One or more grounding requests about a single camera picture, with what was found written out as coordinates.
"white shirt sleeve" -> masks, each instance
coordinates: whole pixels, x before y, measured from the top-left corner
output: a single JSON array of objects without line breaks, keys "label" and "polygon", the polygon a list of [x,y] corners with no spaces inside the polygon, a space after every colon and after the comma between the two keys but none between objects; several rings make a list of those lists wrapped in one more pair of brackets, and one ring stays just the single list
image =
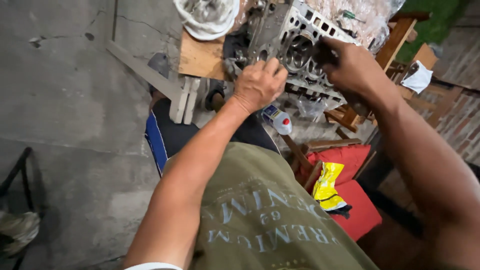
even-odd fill
[{"label": "white shirt sleeve", "polygon": [[172,269],[172,270],[183,270],[182,268],[175,266],[173,264],[164,263],[164,262],[147,262],[132,267],[128,267],[125,270],[156,270],[156,269]]}]

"screwdriver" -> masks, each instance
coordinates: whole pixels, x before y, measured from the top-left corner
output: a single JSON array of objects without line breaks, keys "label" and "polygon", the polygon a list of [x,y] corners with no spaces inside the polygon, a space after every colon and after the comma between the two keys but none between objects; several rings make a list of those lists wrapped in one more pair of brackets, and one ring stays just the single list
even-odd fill
[{"label": "screwdriver", "polygon": [[343,17],[344,17],[344,18],[354,19],[354,20],[357,20],[357,21],[359,21],[359,22],[361,22],[361,23],[364,23],[364,24],[366,23],[366,22],[364,22],[364,21],[362,21],[362,20],[357,19],[357,18],[355,17],[355,14],[354,14],[353,12],[351,12],[351,11],[342,10],[342,13],[343,13]]}]

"concrete floor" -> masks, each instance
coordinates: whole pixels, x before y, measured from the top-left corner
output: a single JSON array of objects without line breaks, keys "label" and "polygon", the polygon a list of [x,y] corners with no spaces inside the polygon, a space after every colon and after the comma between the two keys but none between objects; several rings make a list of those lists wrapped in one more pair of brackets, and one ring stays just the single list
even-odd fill
[{"label": "concrete floor", "polygon": [[[105,0],[0,1],[0,176],[31,146],[48,206],[25,270],[118,265],[159,180],[143,138],[150,96],[104,50],[104,10]],[[120,0],[118,15],[116,41],[145,62],[167,52],[176,77],[181,24],[171,1]],[[298,142],[338,139],[333,125],[300,126]]]}]

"white rag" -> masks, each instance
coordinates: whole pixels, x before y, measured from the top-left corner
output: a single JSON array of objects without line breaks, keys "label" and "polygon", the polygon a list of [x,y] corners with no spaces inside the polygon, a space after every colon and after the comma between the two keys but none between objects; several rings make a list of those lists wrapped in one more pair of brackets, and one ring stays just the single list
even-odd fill
[{"label": "white rag", "polygon": [[198,40],[224,36],[235,23],[240,0],[173,0],[185,29]]},{"label": "white rag", "polygon": [[419,69],[417,70],[417,72],[415,72],[407,79],[403,79],[401,85],[408,87],[420,94],[420,92],[422,92],[430,83],[433,71],[428,70],[418,60],[417,64],[419,65]]}]

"black pants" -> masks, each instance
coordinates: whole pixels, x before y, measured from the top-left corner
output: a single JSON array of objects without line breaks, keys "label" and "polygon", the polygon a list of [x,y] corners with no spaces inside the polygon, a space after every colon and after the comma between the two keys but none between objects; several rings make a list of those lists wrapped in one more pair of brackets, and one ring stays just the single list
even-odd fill
[{"label": "black pants", "polygon": [[[168,98],[160,99],[155,103],[145,129],[145,138],[152,150],[160,176],[165,162],[177,154],[200,130],[194,124],[175,124],[169,116],[170,103]],[[252,144],[280,154],[275,142],[255,115],[250,115],[240,125],[230,142]]]}]

